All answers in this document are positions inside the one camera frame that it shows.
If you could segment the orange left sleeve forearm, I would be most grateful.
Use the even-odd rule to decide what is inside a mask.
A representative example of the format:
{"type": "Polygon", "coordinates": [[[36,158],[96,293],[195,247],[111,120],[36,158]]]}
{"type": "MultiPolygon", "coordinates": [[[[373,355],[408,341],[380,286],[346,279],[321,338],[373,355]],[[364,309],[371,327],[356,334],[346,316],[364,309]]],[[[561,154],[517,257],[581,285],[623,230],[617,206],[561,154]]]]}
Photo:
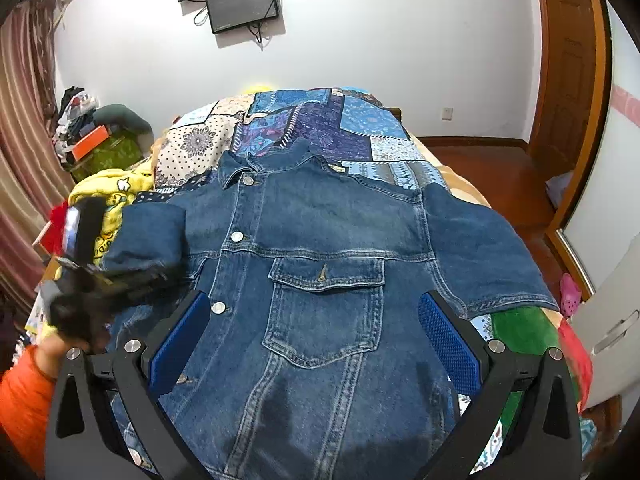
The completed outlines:
{"type": "Polygon", "coordinates": [[[27,466],[44,475],[44,446],[55,380],[37,365],[29,346],[1,377],[1,428],[27,466]]]}

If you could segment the person's left hand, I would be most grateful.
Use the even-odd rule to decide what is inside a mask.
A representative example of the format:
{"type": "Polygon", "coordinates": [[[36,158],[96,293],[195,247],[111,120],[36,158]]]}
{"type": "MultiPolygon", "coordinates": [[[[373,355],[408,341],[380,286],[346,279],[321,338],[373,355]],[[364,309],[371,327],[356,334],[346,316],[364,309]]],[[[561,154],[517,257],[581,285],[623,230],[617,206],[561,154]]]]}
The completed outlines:
{"type": "Polygon", "coordinates": [[[40,341],[35,350],[34,360],[42,374],[55,379],[58,377],[66,353],[71,348],[79,348],[86,353],[101,353],[110,339],[111,336],[105,328],[101,328],[99,333],[89,341],[52,333],[40,341]]]}

